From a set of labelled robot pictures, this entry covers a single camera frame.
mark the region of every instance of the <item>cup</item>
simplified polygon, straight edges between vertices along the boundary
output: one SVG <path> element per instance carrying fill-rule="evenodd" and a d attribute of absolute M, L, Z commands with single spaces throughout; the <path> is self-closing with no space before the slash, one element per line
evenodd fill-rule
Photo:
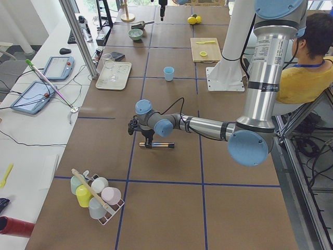
<path fill-rule="evenodd" d="M 99 194 L 104 188 L 108 186 L 109 182 L 104 177 L 98 177 L 92 183 L 92 189 L 96 192 L 96 194 Z"/>
<path fill-rule="evenodd" d="M 101 193 L 102 199 L 109 205 L 117 204 L 121 199 L 121 192 L 115 187 L 106 187 Z"/>
<path fill-rule="evenodd" d="M 172 81 L 175 69 L 172 67 L 165 67 L 163 71 L 164 71 L 165 80 L 168 82 Z"/>
<path fill-rule="evenodd" d="M 103 208 L 101 203 L 96 198 L 92 198 L 89 201 L 89 214 L 93 219 L 100 219 L 105 216 L 106 210 Z"/>
<path fill-rule="evenodd" d="M 17 220 L 6 216 L 0 217 L 0 234 L 30 238 L 34 223 Z"/>
<path fill-rule="evenodd" d="M 104 54 L 102 55 L 102 61 L 103 61 L 103 65 L 106 69 L 108 69 L 109 71 L 112 71 L 115 64 L 114 62 L 116 61 L 116 59 L 111 55 L 111 54 Z M 112 73 L 109 76 L 109 80 L 110 81 L 116 81 L 118 79 L 117 75 L 115 75 L 114 73 Z"/>
<path fill-rule="evenodd" d="M 76 195 L 76 189 L 81 186 L 82 183 L 81 181 L 76 177 L 76 176 L 73 176 L 71 178 L 71 191 L 72 191 L 72 194 Z"/>
<path fill-rule="evenodd" d="M 89 201 L 93 195 L 84 185 L 81 185 L 76 189 L 76 197 L 81 207 L 89 207 Z"/>

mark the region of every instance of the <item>id lanyard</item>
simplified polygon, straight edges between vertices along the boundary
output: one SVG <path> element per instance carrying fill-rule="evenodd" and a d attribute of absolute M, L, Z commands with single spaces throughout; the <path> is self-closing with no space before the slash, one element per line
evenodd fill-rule
<path fill-rule="evenodd" d="M 323 65 L 324 63 L 325 63 L 325 60 L 323 60 L 321 64 L 296 64 L 296 65 L 294 65 L 294 67 L 296 67 L 296 68 L 318 68 L 321 65 Z"/>

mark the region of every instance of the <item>tablet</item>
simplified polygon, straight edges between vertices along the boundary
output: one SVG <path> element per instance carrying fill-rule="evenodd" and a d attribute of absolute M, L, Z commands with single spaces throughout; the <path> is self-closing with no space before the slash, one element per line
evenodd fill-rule
<path fill-rule="evenodd" d="M 44 68 L 43 75 L 50 81 L 63 81 L 70 75 L 73 66 L 72 56 L 52 56 Z"/>
<path fill-rule="evenodd" d="M 45 106 L 54 93 L 55 90 L 50 85 L 34 81 L 10 107 L 33 115 Z"/>

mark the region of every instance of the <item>white desk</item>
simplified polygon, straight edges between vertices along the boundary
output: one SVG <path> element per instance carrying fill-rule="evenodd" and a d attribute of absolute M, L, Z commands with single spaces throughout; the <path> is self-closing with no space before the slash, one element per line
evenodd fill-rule
<path fill-rule="evenodd" d="M 76 44 L 67 44 L 70 32 L 65 17 L 54 29 L 53 33 L 45 41 L 44 45 L 35 55 L 32 62 L 37 68 L 44 68 L 50 56 L 59 56 L 62 47 L 72 50 L 70 56 L 74 57 L 75 64 L 69 78 L 61 83 L 55 83 L 58 88 L 68 83 L 78 72 L 85 62 Z M 93 56 L 97 44 L 88 43 L 88 48 Z M 23 92 L 33 81 L 38 80 L 34 73 L 22 76 L 13 87 L 14 91 Z M 75 79 L 82 85 L 81 95 L 73 104 L 80 107 L 88 91 L 91 77 L 85 67 Z M 61 88 L 60 92 L 69 101 L 73 102 L 80 93 L 81 86 L 71 81 Z M 17 95 L 7 95 L 0 107 L 10 106 Z M 14 137 L 18 142 L 27 144 L 66 144 L 72 132 L 78 114 L 73 114 L 72 125 L 69 123 L 68 114 L 70 108 L 57 99 L 50 102 L 36 115 L 28 115 L 12 109 L 0 110 L 0 130 Z M 8 165 L 14 163 L 14 167 L 7 179 L 6 186 L 0 189 L 0 197 L 10 199 L 9 205 L 1 213 L 1 216 L 35 223 L 48 189 L 40 189 L 40 181 L 43 177 L 44 161 L 49 156 L 62 157 L 65 146 L 25 146 L 18 145 L 12 139 L 0 133 L 0 178 L 2 179 Z M 29 239 L 10 235 L 0 235 L 1 249 L 24 249 Z"/>

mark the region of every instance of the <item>black box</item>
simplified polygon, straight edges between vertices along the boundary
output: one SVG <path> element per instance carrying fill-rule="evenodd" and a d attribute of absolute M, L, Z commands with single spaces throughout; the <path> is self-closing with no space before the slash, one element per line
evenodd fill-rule
<path fill-rule="evenodd" d="M 102 28 L 100 33 L 96 38 L 96 43 L 98 46 L 105 46 L 106 42 L 108 41 L 109 35 L 111 32 L 111 28 L 109 26 L 105 26 Z"/>

